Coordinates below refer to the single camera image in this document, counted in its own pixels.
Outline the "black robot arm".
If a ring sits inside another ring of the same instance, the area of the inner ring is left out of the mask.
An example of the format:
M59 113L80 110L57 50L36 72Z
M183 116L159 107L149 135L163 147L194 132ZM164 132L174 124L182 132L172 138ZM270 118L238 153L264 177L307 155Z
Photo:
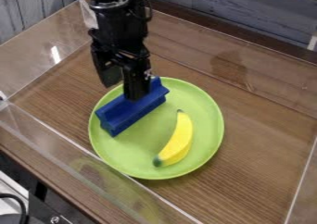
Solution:
M147 0L91 0L89 9L96 28L92 38L92 63L105 87L124 82L124 97L136 101L149 93L149 52L143 44L147 37Z

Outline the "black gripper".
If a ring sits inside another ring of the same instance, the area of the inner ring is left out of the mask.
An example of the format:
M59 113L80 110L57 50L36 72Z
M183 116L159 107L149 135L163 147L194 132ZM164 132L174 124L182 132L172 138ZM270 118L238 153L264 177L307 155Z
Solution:
M108 88L124 75L124 97L136 101L149 93L149 52L143 40L152 18L151 5L147 0L91 0L89 9L96 18L96 27L89 29L89 36L99 80Z

